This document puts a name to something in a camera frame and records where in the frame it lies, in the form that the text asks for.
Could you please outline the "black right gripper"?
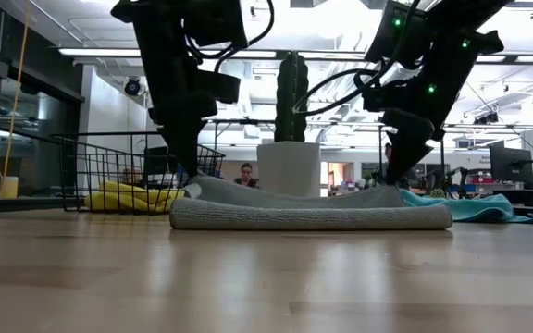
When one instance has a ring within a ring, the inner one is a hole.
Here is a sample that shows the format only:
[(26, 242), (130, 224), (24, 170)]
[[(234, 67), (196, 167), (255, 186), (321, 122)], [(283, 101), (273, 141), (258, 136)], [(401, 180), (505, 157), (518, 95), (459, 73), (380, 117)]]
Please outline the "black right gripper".
[(419, 83), (388, 84), (368, 88), (363, 92), (364, 109), (382, 112), (380, 122), (394, 128), (390, 132), (392, 145), (386, 181), (396, 184), (431, 150), (428, 140), (440, 141), (445, 131), (445, 114), (437, 88)]

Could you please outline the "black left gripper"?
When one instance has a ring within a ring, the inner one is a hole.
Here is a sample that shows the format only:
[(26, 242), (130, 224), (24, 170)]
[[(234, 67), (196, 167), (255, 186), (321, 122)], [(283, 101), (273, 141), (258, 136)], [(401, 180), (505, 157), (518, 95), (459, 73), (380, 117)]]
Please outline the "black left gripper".
[(156, 125), (164, 126), (162, 136), (177, 164), (175, 169), (190, 178), (197, 175), (198, 135), (204, 120), (194, 120), (183, 132), (172, 125), (180, 117), (211, 117), (217, 113), (217, 102), (236, 104), (241, 80), (227, 74), (201, 69), (148, 77), (152, 106), (148, 109)]

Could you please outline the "yellow microfiber towel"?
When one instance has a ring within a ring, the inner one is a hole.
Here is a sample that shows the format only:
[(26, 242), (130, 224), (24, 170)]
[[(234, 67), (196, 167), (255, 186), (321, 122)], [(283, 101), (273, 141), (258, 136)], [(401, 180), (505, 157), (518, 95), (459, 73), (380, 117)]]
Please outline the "yellow microfiber towel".
[(172, 203), (184, 196), (184, 190), (147, 190), (114, 181), (104, 181), (99, 190), (84, 198), (84, 204), (94, 212), (127, 211), (167, 213)]

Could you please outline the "gray microfiber towel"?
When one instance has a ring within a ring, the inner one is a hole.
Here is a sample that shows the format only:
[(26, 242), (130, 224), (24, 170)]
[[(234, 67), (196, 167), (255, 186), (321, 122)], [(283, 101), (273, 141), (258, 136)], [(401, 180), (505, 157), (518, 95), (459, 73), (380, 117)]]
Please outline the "gray microfiber towel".
[(169, 208), (170, 226), (182, 230), (445, 230), (452, 222), (447, 207), (409, 206), (395, 187), (299, 197), (209, 176), (191, 179), (185, 195)]

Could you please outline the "teal microfiber towel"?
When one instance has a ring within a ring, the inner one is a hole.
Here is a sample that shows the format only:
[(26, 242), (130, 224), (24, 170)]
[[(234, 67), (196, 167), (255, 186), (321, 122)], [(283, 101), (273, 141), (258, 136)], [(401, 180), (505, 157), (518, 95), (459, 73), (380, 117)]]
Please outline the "teal microfiber towel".
[(454, 222), (533, 224), (532, 213), (516, 213), (502, 194), (479, 199), (434, 198), (419, 196), (407, 190), (400, 190), (400, 194), (409, 207), (446, 207)]

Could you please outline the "small dark monitor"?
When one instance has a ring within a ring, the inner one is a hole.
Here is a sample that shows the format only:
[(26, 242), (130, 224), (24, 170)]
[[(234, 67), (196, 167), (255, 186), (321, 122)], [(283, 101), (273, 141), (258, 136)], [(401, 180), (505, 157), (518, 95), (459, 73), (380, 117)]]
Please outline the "small dark monitor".
[(144, 151), (143, 171), (147, 175), (171, 173), (178, 163), (169, 153), (167, 146), (147, 148)]

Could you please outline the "seated person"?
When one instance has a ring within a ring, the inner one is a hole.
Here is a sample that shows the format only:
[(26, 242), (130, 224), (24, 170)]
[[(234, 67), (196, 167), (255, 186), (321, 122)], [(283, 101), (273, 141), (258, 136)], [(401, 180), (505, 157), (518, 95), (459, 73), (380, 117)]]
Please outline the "seated person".
[(253, 168), (250, 163), (242, 164), (240, 171), (241, 174), (234, 180), (235, 183), (250, 188), (258, 187), (258, 179), (253, 177)]

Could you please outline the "black round ceiling spotlight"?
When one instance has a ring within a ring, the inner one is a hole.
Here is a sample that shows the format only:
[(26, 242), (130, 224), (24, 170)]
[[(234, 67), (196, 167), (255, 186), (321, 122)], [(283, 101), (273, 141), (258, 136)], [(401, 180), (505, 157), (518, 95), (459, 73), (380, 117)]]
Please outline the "black round ceiling spotlight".
[(124, 84), (123, 91), (128, 96), (140, 96), (145, 92), (145, 86), (140, 77), (129, 77)]

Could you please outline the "red storage boxes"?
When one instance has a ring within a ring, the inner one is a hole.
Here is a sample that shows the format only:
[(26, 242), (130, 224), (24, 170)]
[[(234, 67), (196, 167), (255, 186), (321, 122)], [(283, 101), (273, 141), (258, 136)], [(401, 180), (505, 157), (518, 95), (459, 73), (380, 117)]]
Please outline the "red storage boxes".
[(493, 184), (495, 180), (492, 178), (489, 169), (475, 168), (467, 171), (467, 184)]

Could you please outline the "white plant pot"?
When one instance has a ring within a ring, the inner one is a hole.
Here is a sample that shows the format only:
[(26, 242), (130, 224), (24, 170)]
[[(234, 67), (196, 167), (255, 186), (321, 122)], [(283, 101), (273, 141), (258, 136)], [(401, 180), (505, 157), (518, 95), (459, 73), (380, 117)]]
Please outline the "white plant pot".
[(320, 196), (321, 152), (314, 142), (274, 142), (257, 147), (260, 188), (299, 197)]

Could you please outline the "black computer monitor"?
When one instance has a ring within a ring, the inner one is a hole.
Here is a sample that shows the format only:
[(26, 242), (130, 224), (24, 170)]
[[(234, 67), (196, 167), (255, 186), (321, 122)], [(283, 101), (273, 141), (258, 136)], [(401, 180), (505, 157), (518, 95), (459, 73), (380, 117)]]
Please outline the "black computer monitor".
[(531, 152), (492, 145), (490, 173), (494, 180), (519, 182), (525, 188), (533, 189)]

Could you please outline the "green cactus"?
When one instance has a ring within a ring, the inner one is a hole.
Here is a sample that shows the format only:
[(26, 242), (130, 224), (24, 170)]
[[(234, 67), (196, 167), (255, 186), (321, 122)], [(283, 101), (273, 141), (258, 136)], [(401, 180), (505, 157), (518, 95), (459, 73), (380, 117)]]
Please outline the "green cactus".
[(307, 93), (308, 66), (298, 52), (286, 54), (277, 76), (275, 142), (304, 142), (306, 116), (293, 112), (293, 106)]

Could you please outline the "yellow cup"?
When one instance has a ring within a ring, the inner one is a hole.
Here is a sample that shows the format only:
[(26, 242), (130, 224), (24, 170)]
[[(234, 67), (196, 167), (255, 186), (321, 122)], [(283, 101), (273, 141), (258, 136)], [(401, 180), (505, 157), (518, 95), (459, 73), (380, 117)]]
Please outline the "yellow cup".
[(1, 182), (0, 198), (16, 199), (18, 197), (19, 178), (14, 176), (5, 176)]

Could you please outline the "black background rig frame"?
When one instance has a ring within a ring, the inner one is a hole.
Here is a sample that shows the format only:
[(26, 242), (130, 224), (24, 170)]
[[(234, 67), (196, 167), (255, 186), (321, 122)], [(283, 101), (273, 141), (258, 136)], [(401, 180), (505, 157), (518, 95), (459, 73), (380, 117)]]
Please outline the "black background rig frame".
[(438, 137), (440, 139), (440, 184), (441, 184), (441, 187), (444, 184), (444, 178), (445, 178), (444, 136), (445, 136), (445, 130), (444, 129), (438, 129)]

